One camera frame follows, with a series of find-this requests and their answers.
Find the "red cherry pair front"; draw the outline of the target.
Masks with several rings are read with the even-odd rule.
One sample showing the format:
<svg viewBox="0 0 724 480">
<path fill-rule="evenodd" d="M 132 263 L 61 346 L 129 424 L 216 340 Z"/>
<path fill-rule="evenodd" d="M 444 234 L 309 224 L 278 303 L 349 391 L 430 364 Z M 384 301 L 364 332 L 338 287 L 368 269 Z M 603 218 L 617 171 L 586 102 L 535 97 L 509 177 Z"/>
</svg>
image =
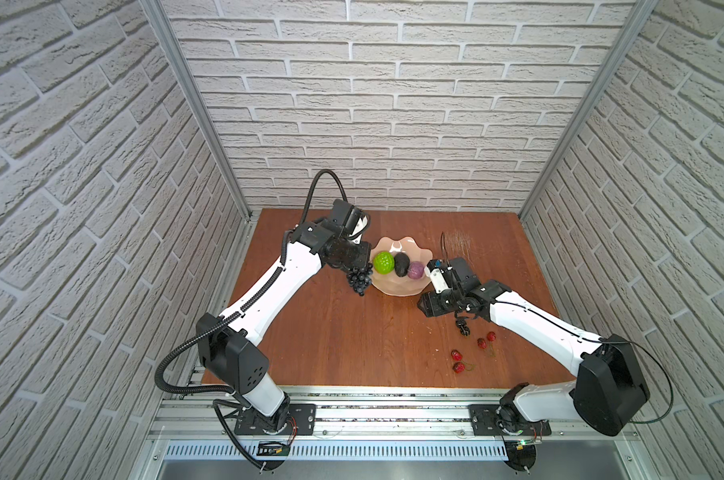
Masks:
<svg viewBox="0 0 724 480">
<path fill-rule="evenodd" d="M 459 350 L 453 349 L 450 352 L 450 356 L 453 360 L 452 370 L 456 374 L 461 374 L 475 369 L 475 365 L 468 362 Z"/>
</svg>

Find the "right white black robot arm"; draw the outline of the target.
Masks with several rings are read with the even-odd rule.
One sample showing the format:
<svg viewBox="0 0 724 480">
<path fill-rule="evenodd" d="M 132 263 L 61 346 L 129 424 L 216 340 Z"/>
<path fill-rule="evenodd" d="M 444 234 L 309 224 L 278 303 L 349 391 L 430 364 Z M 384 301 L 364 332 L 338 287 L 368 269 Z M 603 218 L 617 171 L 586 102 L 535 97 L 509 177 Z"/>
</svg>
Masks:
<svg viewBox="0 0 724 480">
<path fill-rule="evenodd" d="M 548 420 L 581 420 L 615 436 L 650 399 L 632 343 L 577 328 L 538 308 L 506 285 L 489 281 L 466 293 L 427 292 L 418 308 L 428 317 L 467 312 L 510 330 L 547 353 L 575 379 L 549 385 L 520 383 L 501 399 L 499 427 L 518 435 Z"/>
</svg>

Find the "dark fake avocado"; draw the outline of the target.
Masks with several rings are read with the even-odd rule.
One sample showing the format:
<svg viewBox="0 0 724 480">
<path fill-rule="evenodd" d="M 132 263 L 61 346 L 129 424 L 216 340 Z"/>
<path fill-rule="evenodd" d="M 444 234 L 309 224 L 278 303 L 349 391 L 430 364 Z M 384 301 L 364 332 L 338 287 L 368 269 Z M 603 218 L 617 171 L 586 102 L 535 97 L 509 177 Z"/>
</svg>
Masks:
<svg viewBox="0 0 724 480">
<path fill-rule="evenodd" d="M 411 263 L 410 257 L 405 252 L 398 252 L 394 255 L 394 272 L 402 278 L 407 277 L 407 270 Z"/>
</svg>

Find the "small dark berry cluster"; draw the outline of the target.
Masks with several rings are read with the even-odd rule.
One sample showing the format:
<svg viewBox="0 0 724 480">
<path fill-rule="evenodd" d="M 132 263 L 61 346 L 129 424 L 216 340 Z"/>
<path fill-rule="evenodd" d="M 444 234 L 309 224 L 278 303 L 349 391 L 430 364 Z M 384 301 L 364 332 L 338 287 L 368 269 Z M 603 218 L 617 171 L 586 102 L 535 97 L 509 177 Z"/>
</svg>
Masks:
<svg viewBox="0 0 724 480">
<path fill-rule="evenodd" d="M 465 319 L 459 318 L 455 321 L 456 327 L 458 328 L 460 334 L 464 337 L 468 337 L 471 335 L 471 330 L 468 326 L 468 323 Z"/>
</svg>

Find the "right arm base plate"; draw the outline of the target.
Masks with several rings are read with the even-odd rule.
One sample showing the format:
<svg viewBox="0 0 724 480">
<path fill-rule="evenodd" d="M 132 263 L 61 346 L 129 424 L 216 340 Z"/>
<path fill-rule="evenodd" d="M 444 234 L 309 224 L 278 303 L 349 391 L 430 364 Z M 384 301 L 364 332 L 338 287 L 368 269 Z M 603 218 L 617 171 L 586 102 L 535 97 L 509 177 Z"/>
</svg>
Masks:
<svg viewBox="0 0 724 480">
<path fill-rule="evenodd" d="M 547 420 L 531 422 L 524 419 L 512 406 L 498 404 L 472 404 L 468 407 L 472 430 L 477 437 L 523 436 L 541 438 L 550 436 L 552 429 Z"/>
</svg>

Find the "pink wavy fruit bowl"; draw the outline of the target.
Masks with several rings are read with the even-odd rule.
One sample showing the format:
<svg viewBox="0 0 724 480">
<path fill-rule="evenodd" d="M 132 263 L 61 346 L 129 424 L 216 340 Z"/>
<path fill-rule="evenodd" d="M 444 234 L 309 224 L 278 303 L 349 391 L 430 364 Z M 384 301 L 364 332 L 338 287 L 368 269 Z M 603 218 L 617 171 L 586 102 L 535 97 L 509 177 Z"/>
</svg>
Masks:
<svg viewBox="0 0 724 480">
<path fill-rule="evenodd" d="M 389 296 L 418 295 L 431 284 L 427 264 L 433 259 L 412 237 L 382 237 L 371 252 L 372 284 Z"/>
</svg>

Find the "dark grape bunch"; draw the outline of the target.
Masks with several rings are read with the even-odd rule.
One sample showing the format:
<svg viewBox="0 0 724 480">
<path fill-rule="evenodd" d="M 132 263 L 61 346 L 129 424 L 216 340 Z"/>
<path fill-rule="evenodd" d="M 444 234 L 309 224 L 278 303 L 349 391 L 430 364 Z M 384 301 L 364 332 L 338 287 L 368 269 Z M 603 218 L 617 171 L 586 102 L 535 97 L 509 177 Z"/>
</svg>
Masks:
<svg viewBox="0 0 724 480">
<path fill-rule="evenodd" d="M 372 285 L 373 264 L 367 263 L 363 267 L 353 267 L 347 274 L 347 281 L 352 290 L 359 296 L 364 296 L 367 289 Z"/>
</svg>

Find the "green bumpy fake fruit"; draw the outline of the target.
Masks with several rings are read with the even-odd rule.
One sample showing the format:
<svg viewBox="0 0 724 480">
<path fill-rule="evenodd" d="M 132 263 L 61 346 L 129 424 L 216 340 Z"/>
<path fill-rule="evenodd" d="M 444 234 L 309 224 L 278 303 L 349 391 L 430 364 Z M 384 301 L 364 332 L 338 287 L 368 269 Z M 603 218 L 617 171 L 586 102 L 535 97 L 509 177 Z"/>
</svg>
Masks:
<svg viewBox="0 0 724 480">
<path fill-rule="evenodd" d="M 395 259 L 391 252 L 380 251 L 373 258 L 373 268 L 380 275 L 390 274 L 395 270 Z"/>
</svg>

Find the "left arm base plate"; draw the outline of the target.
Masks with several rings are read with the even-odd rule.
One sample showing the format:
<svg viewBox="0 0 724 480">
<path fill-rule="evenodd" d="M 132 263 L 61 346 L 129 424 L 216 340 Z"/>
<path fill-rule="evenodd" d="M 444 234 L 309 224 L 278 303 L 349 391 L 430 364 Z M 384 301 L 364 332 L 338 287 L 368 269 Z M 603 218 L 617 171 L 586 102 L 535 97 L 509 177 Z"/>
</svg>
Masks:
<svg viewBox="0 0 724 480">
<path fill-rule="evenodd" d="M 274 415 L 266 416 L 255 408 L 244 409 L 237 417 L 236 435 L 288 435 L 312 436 L 316 423 L 317 405 L 290 404 L 280 407 Z"/>
</svg>

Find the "purple fake onion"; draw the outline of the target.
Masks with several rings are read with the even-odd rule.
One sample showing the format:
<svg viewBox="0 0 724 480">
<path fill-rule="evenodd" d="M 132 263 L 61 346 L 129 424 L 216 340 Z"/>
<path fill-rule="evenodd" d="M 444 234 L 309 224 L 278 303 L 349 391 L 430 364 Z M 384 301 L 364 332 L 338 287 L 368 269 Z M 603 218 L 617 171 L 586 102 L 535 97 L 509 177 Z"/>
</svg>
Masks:
<svg viewBox="0 0 724 480">
<path fill-rule="evenodd" d="M 420 261 L 412 261 L 407 270 L 407 276 L 412 280 L 420 280 L 425 275 L 425 265 Z"/>
</svg>

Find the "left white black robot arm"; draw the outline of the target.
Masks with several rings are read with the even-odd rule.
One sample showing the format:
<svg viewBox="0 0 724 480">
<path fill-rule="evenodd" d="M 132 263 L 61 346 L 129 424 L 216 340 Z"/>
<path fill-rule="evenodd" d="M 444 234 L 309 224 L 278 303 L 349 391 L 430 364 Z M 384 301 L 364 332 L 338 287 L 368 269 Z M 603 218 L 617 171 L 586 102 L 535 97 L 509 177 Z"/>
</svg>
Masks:
<svg viewBox="0 0 724 480">
<path fill-rule="evenodd" d="M 290 299 L 323 266 L 367 268 L 370 244 L 361 236 L 369 223 L 364 214 L 349 232 L 336 233 L 319 222 L 286 231 L 280 256 L 246 294 L 219 316 L 206 314 L 197 323 L 203 366 L 252 407 L 268 431 L 285 426 L 290 400 L 269 375 L 270 362 L 259 344 Z"/>
</svg>

